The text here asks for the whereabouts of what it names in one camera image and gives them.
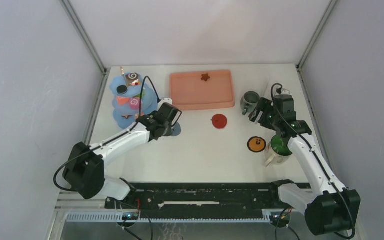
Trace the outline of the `pink cake slice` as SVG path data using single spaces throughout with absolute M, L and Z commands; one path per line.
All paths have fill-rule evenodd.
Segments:
M 116 98 L 116 102 L 122 106 L 122 105 L 125 105 L 125 104 L 128 104 L 131 100 L 130 97 L 121 97 L 121 96 L 117 96 Z

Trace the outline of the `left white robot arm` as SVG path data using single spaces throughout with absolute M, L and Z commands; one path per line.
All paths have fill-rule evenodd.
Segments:
M 69 183 L 69 191 L 89 200 L 98 195 L 117 200 L 123 208 L 129 209 L 136 203 L 134 187 L 123 178 L 110 177 L 106 168 L 128 151 L 173 135 L 182 111 L 163 101 L 156 111 L 140 116 L 120 133 L 92 145 L 77 143 L 69 158 L 59 170 Z

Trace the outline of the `metal serving tongs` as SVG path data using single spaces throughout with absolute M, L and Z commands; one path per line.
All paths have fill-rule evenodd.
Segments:
M 262 89 L 260 91 L 260 97 L 264 98 L 266 96 L 266 91 L 269 87 L 269 84 L 271 83 L 271 78 L 267 77 L 264 81 L 264 84 L 262 85 Z

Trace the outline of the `blue three-tier cake stand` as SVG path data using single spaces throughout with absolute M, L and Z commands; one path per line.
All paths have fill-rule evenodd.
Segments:
M 116 88 L 120 85 L 126 85 L 125 74 L 128 73 L 136 73 L 136 72 L 124 72 L 124 69 L 120 68 L 120 75 L 113 78 L 112 82 L 109 85 L 109 90 L 113 94 L 112 106 L 113 110 L 113 118 L 116 121 L 117 125 L 121 129 L 126 129 L 130 125 L 132 125 L 136 119 L 135 115 L 140 113 L 150 114 L 153 111 L 156 111 L 158 108 L 158 102 L 160 101 L 158 92 L 151 80 L 144 81 L 144 78 L 141 76 L 141 85 L 128 87 L 128 91 L 125 94 L 117 94 Z M 139 111 L 131 110 L 129 107 L 129 103 L 124 105 L 119 105 L 116 101 L 116 97 L 130 97 L 135 98 L 136 95 L 141 93 L 143 90 L 146 90 L 146 95 L 141 98 L 142 105 Z M 125 119 L 123 115 L 132 115 L 129 119 Z

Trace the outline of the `orange glazed donut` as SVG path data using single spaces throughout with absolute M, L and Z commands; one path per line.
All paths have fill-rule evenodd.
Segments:
M 135 119 L 138 119 L 138 118 L 140 118 L 140 117 L 142 117 L 144 115 L 145 115 L 145 113 L 143 113 L 143 112 L 138 113 L 138 114 L 135 115 Z

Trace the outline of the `brown swirl roll cake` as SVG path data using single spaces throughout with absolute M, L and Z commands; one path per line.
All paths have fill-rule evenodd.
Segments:
M 126 73 L 124 79 L 127 87 L 136 87 L 142 84 L 142 77 L 136 72 Z

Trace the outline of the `pink swirl roll cake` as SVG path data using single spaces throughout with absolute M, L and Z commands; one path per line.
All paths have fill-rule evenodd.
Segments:
M 140 97 L 133 97 L 128 102 L 128 106 L 132 111 L 139 111 L 142 108 L 142 99 Z

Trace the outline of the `dark green ceramic mug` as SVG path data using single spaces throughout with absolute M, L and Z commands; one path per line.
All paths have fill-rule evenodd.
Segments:
M 260 95 L 255 91 L 247 91 L 240 100 L 240 108 L 242 115 L 250 114 L 255 110 L 258 102 L 260 100 Z

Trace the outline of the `black round cookie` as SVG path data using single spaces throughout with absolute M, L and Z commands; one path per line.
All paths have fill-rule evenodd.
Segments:
M 117 94 L 119 95 L 123 95 L 125 93 L 128 92 L 128 87 L 126 85 L 119 85 L 117 88 L 116 88 L 116 92 Z

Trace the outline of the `green swirl roll cake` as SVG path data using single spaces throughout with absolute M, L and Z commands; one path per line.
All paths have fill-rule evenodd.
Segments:
M 135 98 L 142 99 L 146 95 L 146 90 L 144 89 L 142 92 L 140 92 L 138 95 L 135 96 Z

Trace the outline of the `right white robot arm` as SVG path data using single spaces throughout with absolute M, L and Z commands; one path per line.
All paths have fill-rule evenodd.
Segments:
M 291 156 L 299 162 L 312 190 L 299 188 L 290 180 L 274 182 L 269 203 L 275 208 L 285 204 L 301 213 L 315 236 L 333 233 L 343 239 L 356 234 L 361 197 L 346 187 L 332 171 L 304 120 L 297 119 L 291 93 L 279 83 L 270 90 L 270 98 L 261 97 L 249 115 L 251 122 L 275 131 L 266 145 L 266 167 L 284 164 Z M 351 231 L 350 236 L 341 234 Z

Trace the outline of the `floral mug green inside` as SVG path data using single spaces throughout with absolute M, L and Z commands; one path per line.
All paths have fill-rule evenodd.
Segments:
M 285 163 L 293 153 L 283 139 L 280 136 L 275 135 L 267 144 L 267 147 L 264 150 L 264 155 L 266 157 L 264 166 L 268 167 Z

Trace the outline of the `orange round coaster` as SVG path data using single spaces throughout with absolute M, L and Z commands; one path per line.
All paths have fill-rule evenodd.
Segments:
M 247 148 L 253 153 L 261 153 L 267 147 L 267 142 L 265 139 L 259 136 L 253 136 L 247 141 Z

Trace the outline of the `red round coaster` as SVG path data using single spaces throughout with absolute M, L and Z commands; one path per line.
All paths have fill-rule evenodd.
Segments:
M 215 114 L 212 118 L 211 118 L 211 122 L 212 122 L 212 125 L 216 128 L 216 129 L 224 129 L 227 124 L 228 124 L 228 119 L 227 117 L 224 115 L 224 114 Z

